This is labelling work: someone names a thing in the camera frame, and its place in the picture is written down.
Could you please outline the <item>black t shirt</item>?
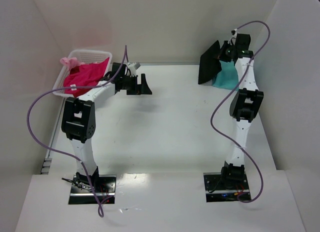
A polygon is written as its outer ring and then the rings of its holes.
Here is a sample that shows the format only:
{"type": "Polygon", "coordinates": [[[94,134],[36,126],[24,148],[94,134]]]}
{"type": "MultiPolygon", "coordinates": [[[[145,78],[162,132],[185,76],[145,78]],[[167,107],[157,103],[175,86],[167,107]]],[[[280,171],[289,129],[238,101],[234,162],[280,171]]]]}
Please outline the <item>black t shirt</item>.
{"type": "Polygon", "coordinates": [[[205,84],[214,79],[222,70],[218,59],[220,43],[214,42],[201,56],[198,70],[198,84],[205,84]]]}

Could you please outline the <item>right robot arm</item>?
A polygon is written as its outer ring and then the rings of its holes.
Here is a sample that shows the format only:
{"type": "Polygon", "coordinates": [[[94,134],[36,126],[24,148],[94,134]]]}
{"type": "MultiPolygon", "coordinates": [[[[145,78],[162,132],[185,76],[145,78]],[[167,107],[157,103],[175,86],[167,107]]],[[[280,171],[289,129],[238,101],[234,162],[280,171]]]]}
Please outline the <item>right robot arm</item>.
{"type": "Polygon", "coordinates": [[[225,190],[240,187],[245,180],[245,153],[247,138],[252,121],[262,104],[264,93],[258,89],[254,74],[253,51],[249,50],[251,36],[235,33],[230,41],[225,41],[218,58],[224,62],[234,62],[240,82],[233,98],[229,114],[233,118],[235,130],[232,139],[236,141],[221,169],[221,185],[225,190]]]}

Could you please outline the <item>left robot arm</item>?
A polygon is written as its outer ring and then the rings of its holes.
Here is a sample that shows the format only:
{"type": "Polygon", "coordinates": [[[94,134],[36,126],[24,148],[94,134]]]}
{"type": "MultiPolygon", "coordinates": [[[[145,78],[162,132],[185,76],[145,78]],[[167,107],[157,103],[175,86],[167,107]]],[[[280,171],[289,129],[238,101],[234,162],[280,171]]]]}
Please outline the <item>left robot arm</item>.
{"type": "Polygon", "coordinates": [[[61,130],[71,142],[77,157],[77,170],[73,183],[77,186],[92,185],[94,189],[102,185],[98,165],[94,159],[92,137],[96,130],[96,104],[101,104],[121,90],[127,95],[151,95],[146,75],[141,74],[138,83],[139,62],[113,63],[98,83],[100,87],[90,89],[85,94],[65,100],[61,130]]]}

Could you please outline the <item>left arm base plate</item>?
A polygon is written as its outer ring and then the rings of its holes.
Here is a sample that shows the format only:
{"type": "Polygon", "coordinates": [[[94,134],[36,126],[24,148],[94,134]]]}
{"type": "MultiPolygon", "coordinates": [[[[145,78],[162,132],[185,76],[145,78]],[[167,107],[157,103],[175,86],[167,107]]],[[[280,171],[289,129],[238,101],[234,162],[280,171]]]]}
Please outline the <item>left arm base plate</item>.
{"type": "MultiPolygon", "coordinates": [[[[103,204],[115,203],[116,182],[116,175],[100,176],[99,185],[94,188],[100,202],[103,204]]],[[[76,176],[74,176],[70,188],[68,204],[93,205],[97,204],[97,201],[92,193],[90,185],[87,182],[78,182],[76,176]]]]}

